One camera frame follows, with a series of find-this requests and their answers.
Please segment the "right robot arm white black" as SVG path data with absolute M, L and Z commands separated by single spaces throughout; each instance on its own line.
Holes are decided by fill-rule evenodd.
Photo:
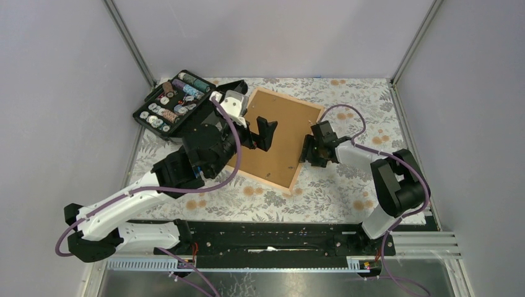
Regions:
M 372 254 L 381 236 L 428 206 L 430 189 L 411 151 L 386 153 L 360 145 L 351 137 L 338 137 L 328 121 L 313 125 L 311 131 L 305 136 L 301 163 L 322 168 L 328 163 L 352 165 L 372 176 L 378 206 L 357 230 L 355 247 L 361 254 Z

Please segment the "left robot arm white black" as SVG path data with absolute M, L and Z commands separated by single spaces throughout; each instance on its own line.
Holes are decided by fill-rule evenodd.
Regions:
M 85 263 L 106 259 L 116 252 L 143 252 L 155 248 L 187 253 L 192 246 L 191 233 L 177 222 L 133 223 L 131 219 L 153 206 L 219 189 L 236 175 L 237 162 L 231 175 L 222 183 L 206 187 L 232 157 L 240 157 L 242 146 L 268 151 L 278 126 L 257 118 L 259 132 L 248 125 L 227 121 L 219 129 L 201 124 L 183 137 L 183 145 L 158 161 L 143 177 L 112 196 L 90 206 L 69 204 L 64 208 L 68 229 L 61 235 L 55 252 L 61 257 L 75 256 Z

